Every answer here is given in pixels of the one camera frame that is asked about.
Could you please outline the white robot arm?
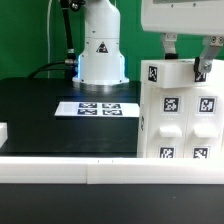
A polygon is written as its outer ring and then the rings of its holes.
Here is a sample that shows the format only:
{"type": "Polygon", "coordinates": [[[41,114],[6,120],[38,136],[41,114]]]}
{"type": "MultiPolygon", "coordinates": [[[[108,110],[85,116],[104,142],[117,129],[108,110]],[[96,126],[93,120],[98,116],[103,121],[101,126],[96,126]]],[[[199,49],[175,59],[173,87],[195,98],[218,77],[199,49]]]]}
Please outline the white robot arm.
{"type": "MultiPolygon", "coordinates": [[[[126,84],[124,56],[119,50],[120,12],[110,0],[59,0],[67,39],[68,59],[73,62],[72,81],[88,87],[126,84]],[[85,9],[85,47],[77,56],[72,43],[69,12],[85,9]]],[[[193,77],[205,80],[212,61],[224,46],[224,0],[141,0],[141,25],[162,35],[164,56],[177,57],[179,34],[202,35],[205,48],[193,61],[193,77]]]]}

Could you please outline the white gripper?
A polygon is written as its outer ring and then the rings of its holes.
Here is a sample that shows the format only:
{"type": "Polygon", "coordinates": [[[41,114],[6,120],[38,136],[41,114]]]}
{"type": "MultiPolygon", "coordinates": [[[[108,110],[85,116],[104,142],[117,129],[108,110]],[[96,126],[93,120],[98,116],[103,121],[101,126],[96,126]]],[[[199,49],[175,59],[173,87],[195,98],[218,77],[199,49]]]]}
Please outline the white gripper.
{"type": "Polygon", "coordinates": [[[162,33],[165,59],[178,58],[177,34],[209,35],[194,62],[196,74],[209,73],[224,46],[224,0],[142,0],[141,25],[144,31],[162,33]]]}

